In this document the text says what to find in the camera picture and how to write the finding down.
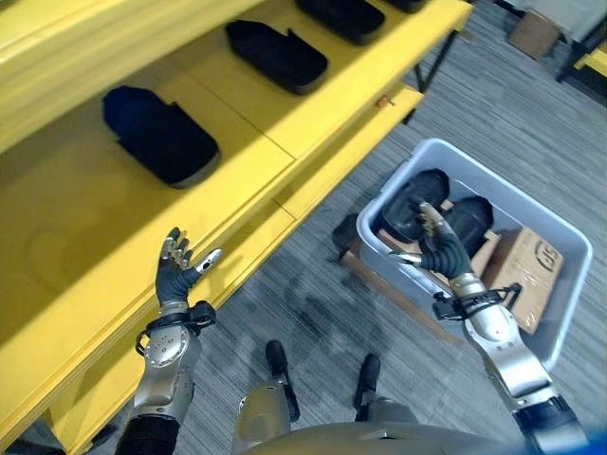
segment gray carpet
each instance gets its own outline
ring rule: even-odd
[[[360,362],[375,352],[379,391],[410,405],[420,422],[521,439],[470,347],[437,341],[336,261],[332,230],[428,137],[467,152],[590,239],[595,259],[553,376],[584,426],[605,428],[606,111],[554,82],[563,44],[541,64],[508,45],[514,21],[478,2],[469,41],[457,40],[409,125],[398,126],[219,311],[202,335],[196,393],[175,453],[229,451],[239,400],[267,376],[263,348],[272,338],[289,356],[302,410],[296,428],[351,420]],[[117,438],[94,453],[112,453]]]

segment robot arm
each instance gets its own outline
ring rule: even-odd
[[[137,340],[145,370],[135,392],[135,404],[116,453],[173,453],[179,427],[193,398],[193,368],[200,357],[200,331],[213,324],[215,313],[205,301],[188,304],[190,288],[221,257],[216,249],[190,267],[188,240],[179,242],[174,228],[164,240],[156,274],[159,318]],[[143,336],[148,343],[141,345]]]
[[[435,252],[393,251],[400,263],[442,273],[450,280],[453,297],[436,296],[434,312],[440,319],[464,321],[468,340],[481,353],[487,372],[534,453],[554,453],[588,444],[575,413],[556,390],[548,372],[525,346],[512,314],[501,303],[508,289],[487,290],[472,272],[461,242],[434,207],[423,201],[414,206],[436,243]]]

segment cardboard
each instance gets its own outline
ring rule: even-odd
[[[550,19],[530,9],[514,28],[508,42],[539,60],[561,36],[561,29]]]
[[[491,257],[482,280],[488,289],[518,282],[523,290],[510,311],[519,327],[535,333],[559,276],[563,257],[529,227],[505,234]]]

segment gray plastic bin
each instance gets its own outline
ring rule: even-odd
[[[427,139],[420,143],[413,157],[396,170],[379,195],[360,213],[357,220],[357,229],[363,241],[360,258],[433,316],[432,295],[442,289],[419,270],[386,259],[390,248],[373,232],[374,222],[384,204],[410,177],[429,169],[440,169],[449,176],[451,200],[475,193],[488,199],[494,207],[495,230],[528,226],[562,254],[564,264],[536,333],[529,335],[521,331],[525,344],[538,356],[544,367],[551,370],[561,352],[584,285],[592,259],[592,247],[575,227],[444,140]],[[464,336],[461,322],[441,321],[441,324],[450,333]]]

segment shelf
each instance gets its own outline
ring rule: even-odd
[[[582,69],[584,66],[590,66],[597,73],[607,77],[607,41],[603,42],[590,54],[584,55],[575,64],[576,69]]]
[[[273,251],[278,245],[277,239],[283,238],[294,221],[270,201],[222,245],[224,258],[195,287],[190,301],[206,299],[213,306],[220,306]],[[156,317],[155,309],[105,353],[82,379],[73,381],[49,408],[46,421],[68,454],[86,450],[100,428],[135,392],[143,373],[143,359],[133,349],[135,336],[145,323]]]
[[[176,101],[222,152],[207,180],[179,191],[116,144],[100,95],[74,106],[260,2],[56,3],[17,0],[0,9],[0,153],[73,108],[0,155],[0,240],[9,246],[0,294],[10,302],[0,310],[0,362],[10,369],[0,379],[0,450],[51,403],[65,443],[85,447],[134,388],[122,374],[134,360],[121,353],[121,340],[156,309],[157,253],[170,228],[187,229],[194,257],[226,248],[191,294],[223,303],[416,106],[422,96],[400,76],[471,11],[464,1],[431,0],[407,15],[373,0],[386,24],[372,45],[356,47],[291,0],[268,0],[245,17],[282,31],[293,24],[331,62],[328,79],[305,97],[232,55],[222,28],[144,68],[123,83]],[[15,19],[28,17],[27,6],[41,11],[29,26]],[[13,43],[3,26],[15,24],[23,28],[13,29]],[[379,109],[384,94],[394,105]],[[263,223],[249,224],[260,210]]]
[[[188,230],[194,253],[227,240],[292,159],[166,63],[126,81],[154,88],[215,137],[222,161],[168,188],[122,150],[94,98],[0,156],[0,449],[54,394],[153,308],[159,241]]]
[[[275,197],[293,217],[301,219],[314,209],[360,161],[411,111],[424,96],[398,83],[387,94],[384,107],[370,109]]]
[[[330,143],[356,113],[375,102],[447,33],[461,27],[472,11],[472,5],[461,0],[431,0],[416,14],[379,0],[370,3],[385,13],[386,22],[368,46],[345,42],[291,0],[268,0],[240,16],[281,32],[290,27],[328,58],[327,80],[303,97],[281,89],[232,53],[223,27],[170,58],[285,151],[302,159]]]
[[[109,84],[261,1],[1,2],[0,154]]]
[[[392,103],[365,113],[281,191],[276,202],[270,201],[222,245],[225,257],[194,287],[191,302],[206,299],[214,306],[223,304],[356,164],[417,106],[423,95],[399,83],[388,92],[388,98]],[[143,320],[154,317],[155,313]],[[132,349],[136,332],[127,337],[124,346],[120,343],[121,347],[108,351],[99,367],[93,366],[84,380],[70,386],[50,407],[46,419],[69,454],[86,449],[96,432],[135,392],[142,368],[141,357]],[[116,366],[110,363],[112,358],[118,359]],[[132,380],[130,372],[139,372],[137,380]]]

